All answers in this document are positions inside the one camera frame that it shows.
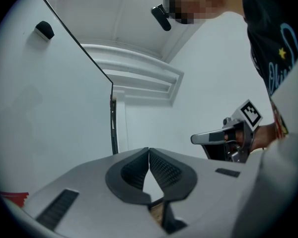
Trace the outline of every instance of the hand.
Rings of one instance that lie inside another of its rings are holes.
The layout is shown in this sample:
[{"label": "hand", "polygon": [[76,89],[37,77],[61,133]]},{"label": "hand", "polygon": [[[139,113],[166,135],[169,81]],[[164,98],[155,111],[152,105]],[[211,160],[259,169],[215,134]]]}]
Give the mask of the hand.
[{"label": "hand", "polygon": [[[235,132],[236,141],[240,146],[244,143],[244,132],[242,130],[237,130]],[[255,130],[254,140],[250,148],[250,152],[255,149],[268,147],[271,142],[276,139],[275,123],[259,126]]]}]

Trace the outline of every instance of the yellow star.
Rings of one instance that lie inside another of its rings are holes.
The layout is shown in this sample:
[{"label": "yellow star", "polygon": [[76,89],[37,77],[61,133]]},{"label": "yellow star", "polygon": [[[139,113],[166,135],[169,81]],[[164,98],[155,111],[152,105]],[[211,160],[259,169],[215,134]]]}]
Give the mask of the yellow star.
[{"label": "yellow star", "polygon": [[284,48],[279,50],[279,55],[281,56],[282,59],[285,59],[285,54],[286,52],[284,51]]}]

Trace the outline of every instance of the white ceiling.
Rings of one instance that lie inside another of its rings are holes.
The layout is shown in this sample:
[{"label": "white ceiling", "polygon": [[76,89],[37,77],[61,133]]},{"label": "white ceiling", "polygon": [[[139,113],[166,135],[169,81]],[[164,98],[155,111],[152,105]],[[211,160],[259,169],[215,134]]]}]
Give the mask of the white ceiling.
[{"label": "white ceiling", "polygon": [[165,32],[151,14],[162,0],[48,0],[61,20],[84,44],[136,51],[170,62],[198,29],[173,20]]}]

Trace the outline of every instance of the person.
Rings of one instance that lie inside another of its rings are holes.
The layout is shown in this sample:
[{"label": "person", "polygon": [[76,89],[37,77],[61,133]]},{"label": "person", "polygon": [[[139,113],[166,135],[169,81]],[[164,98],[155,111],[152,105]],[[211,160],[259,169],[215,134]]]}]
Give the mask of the person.
[{"label": "person", "polygon": [[[212,19],[226,11],[238,13],[247,23],[251,57],[270,97],[273,124],[259,126],[250,151],[267,147],[288,134],[271,96],[283,83],[298,59],[298,0],[165,0],[176,21],[189,24]],[[236,140],[243,144],[242,131]]]}]

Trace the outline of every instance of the red object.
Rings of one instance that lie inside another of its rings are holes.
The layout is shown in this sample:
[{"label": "red object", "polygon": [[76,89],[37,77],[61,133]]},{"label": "red object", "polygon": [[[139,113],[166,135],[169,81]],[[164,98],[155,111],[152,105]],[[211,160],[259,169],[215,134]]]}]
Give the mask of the red object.
[{"label": "red object", "polygon": [[9,199],[13,203],[15,203],[19,207],[24,206],[24,200],[28,197],[29,193],[28,192],[23,192],[23,193],[11,193],[11,192],[1,192],[1,196],[3,196],[6,199]]}]

